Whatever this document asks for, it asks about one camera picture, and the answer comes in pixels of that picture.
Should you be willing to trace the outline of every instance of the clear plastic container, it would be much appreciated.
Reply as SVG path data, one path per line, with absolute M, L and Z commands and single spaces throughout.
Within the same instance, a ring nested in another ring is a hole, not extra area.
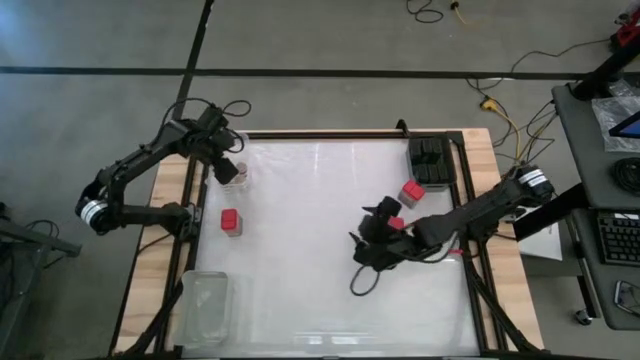
M 224 272 L 187 271 L 182 275 L 178 328 L 174 343 L 182 346 L 215 346 L 229 335 L 231 292 Z

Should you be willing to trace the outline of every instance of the wooden board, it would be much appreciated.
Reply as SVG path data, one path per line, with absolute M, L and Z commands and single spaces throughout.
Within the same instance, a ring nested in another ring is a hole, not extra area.
M 443 129 L 420 129 L 419 131 L 441 130 Z M 500 174 L 491 146 L 489 131 L 487 129 L 450 130 L 460 130 L 464 134 L 467 157 L 476 196 L 490 190 L 500 180 Z M 179 156 L 172 156 L 160 164 L 150 205 L 162 206 L 168 202 L 180 201 L 187 162 L 186 159 Z M 195 202 L 195 197 L 199 191 L 200 176 L 195 176 L 194 180 L 192 201 Z M 464 184 L 459 184 L 460 189 L 464 189 Z M 501 226 L 500 233 L 507 236 L 514 235 L 511 226 L 506 225 Z M 142 235 L 141 246 L 164 234 L 165 232 L 159 227 L 145 229 Z M 148 248 L 138 256 L 122 325 L 120 327 L 120 334 L 115 348 L 116 352 L 126 350 L 136 341 L 160 307 L 171 256 L 171 247 L 172 240 L 167 239 L 164 242 Z M 517 242 L 494 237 L 488 243 L 488 251 L 500 304 L 528 340 L 532 344 L 542 348 L 542 337 L 531 301 L 529 285 L 522 266 Z M 484 306 L 483 319 L 485 328 L 487 329 L 489 347 L 496 348 L 491 316 Z M 167 348 L 171 348 L 172 346 L 171 336 L 169 336 Z

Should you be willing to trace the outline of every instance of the concrete floor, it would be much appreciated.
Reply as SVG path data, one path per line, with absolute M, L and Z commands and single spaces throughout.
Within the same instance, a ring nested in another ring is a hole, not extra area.
M 198 59 L 199 68 L 401 69 L 507 71 L 533 49 L 560 51 L 607 38 L 626 0 L 463 1 L 472 27 L 448 11 L 418 24 L 403 1 L 218 0 Z M 0 66 L 184 68 L 203 0 L 4 1 L 0 4 Z M 519 71 L 580 72 L 608 56 L 606 44 L 576 49 L 560 59 L 531 57 Z M 111 341 L 140 229 L 98 237 L 73 214 L 83 187 L 102 166 L 150 140 L 181 77 L 0 75 L 0 199 L 14 218 L 49 218 L 62 236 L 84 245 L 77 259 L 45 272 L 24 324 L 23 355 L 50 359 L 104 355 Z M 491 90 L 519 124 L 551 99 L 560 81 L 504 81 Z M 478 109 L 482 97 L 463 80 L 207 78 L 189 93 L 219 105 L 250 100 L 253 112 L 232 120 L 236 129 L 487 127 L 504 134 L 502 119 Z M 186 115 L 199 109 L 189 106 Z M 559 191 L 578 175 L 559 121 L 556 139 L 536 163 Z M 498 152 L 513 155 L 511 137 Z M 498 158 L 505 170 L 510 161 Z M 153 174 L 128 189 L 131 203 L 149 199 Z M 526 262 L 529 274 L 550 267 Z M 564 264 L 554 264 L 566 275 Z M 553 352 L 638 358 L 635 333 L 613 332 L 602 321 L 571 322 L 580 293 L 569 278 L 531 276 L 543 338 Z M 92 313 L 88 320 L 79 314 Z

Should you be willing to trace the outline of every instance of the computer keyboard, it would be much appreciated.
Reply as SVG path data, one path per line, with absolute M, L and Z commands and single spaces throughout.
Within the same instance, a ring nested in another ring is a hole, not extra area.
M 605 264 L 640 266 L 640 220 L 598 213 L 600 256 Z

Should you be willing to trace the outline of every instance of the red block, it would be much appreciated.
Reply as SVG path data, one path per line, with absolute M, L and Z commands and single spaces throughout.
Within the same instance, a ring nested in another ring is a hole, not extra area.
M 222 210 L 220 217 L 220 229 L 229 236 L 239 236 L 242 234 L 242 218 L 236 209 Z
M 397 217 L 392 216 L 392 217 L 389 218 L 388 224 L 392 228 L 394 228 L 396 230 L 404 229 L 404 219 L 403 218 L 397 218 Z
M 398 195 L 398 200 L 413 209 L 418 201 L 422 199 L 425 194 L 425 190 L 413 180 L 407 181 L 406 184 L 402 187 L 402 191 L 400 191 L 400 195 Z

